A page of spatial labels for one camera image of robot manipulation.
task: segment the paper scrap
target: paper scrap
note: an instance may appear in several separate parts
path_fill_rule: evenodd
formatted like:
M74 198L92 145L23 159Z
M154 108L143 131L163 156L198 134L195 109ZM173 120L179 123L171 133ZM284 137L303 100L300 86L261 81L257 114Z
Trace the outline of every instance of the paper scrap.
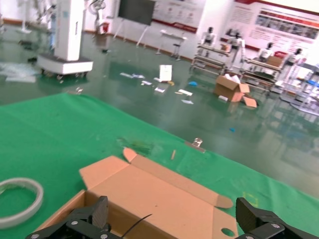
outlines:
M221 99L221 100L223 100L223 101L228 101L228 98L227 98L227 97L224 97L224 96L219 96L218 98Z
M181 100L181 101L183 101L185 104L194 105L194 103L192 101L186 101L186 100Z
M147 85L147 86L150 86L152 83L149 82L149 81L142 81L142 84Z
M188 95L188 96L192 96L193 93L189 92L189 91L185 91L185 90L179 90L178 92L182 93L182 94L185 94L185 95Z
M132 75L130 75L130 74L126 74L126 73L124 73L124 72L122 72L120 75L121 75L121 76L128 77L128 78L133 78L133 76L132 76Z
M132 77L133 77L133 78L137 78L137 79L145 79L145 76L143 76L143 75L137 75L137 74L133 74Z
M164 93L164 92L165 92L165 89L160 89L160 88L156 87L156 88L155 88L155 91L158 91L158 92Z

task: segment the green tablecloth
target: green tablecloth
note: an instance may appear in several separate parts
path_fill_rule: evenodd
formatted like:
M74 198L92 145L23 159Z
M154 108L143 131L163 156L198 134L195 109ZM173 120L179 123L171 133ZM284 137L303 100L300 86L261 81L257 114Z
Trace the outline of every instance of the green tablecloth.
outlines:
M95 98L60 94L0 108L0 181L28 177L45 190L39 212L20 226L0 231L0 238L22 239L31 233L85 189L80 168L110 155L123 158L123 146L234 202L244 196L254 206L319 236L317 199L218 154L202 154L181 138ZM0 195L0 217L19 212L33 199L27 191L6 190ZM225 211L235 215L234 208Z

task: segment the wall poster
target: wall poster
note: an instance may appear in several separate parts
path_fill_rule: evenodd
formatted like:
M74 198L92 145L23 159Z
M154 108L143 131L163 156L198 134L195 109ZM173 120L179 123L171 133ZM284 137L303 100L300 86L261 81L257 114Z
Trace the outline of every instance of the wall poster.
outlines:
M319 14L262 0L235 0L223 38L239 32L246 45L287 53L302 48L308 53L319 34Z
M206 0L156 0L153 21L196 33Z

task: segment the white tape roll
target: white tape roll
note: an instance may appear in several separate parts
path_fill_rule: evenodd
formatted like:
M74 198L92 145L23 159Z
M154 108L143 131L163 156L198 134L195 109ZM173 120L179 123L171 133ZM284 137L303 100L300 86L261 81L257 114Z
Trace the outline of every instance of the white tape roll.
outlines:
M15 214L13 216L0 218L0 229L14 227L20 223L25 222L29 218L31 218L41 207L43 200L43 188L42 186L29 178L11 178L5 181L0 182L0 193L1 188L10 187L10 186L18 186L27 188L36 193L36 199L32 203L30 207L28 207L25 211Z

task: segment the box on floor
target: box on floor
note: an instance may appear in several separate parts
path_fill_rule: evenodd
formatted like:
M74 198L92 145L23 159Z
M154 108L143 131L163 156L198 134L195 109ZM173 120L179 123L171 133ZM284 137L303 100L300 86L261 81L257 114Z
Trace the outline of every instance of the box on floor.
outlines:
M140 218L128 239L230 239L237 237L236 220L215 208L230 208L232 201L141 155L124 149L128 163L110 156L83 169L87 186L39 229L56 224L75 208L109 199L109 223L123 235ZM227 228L235 233L229 237Z

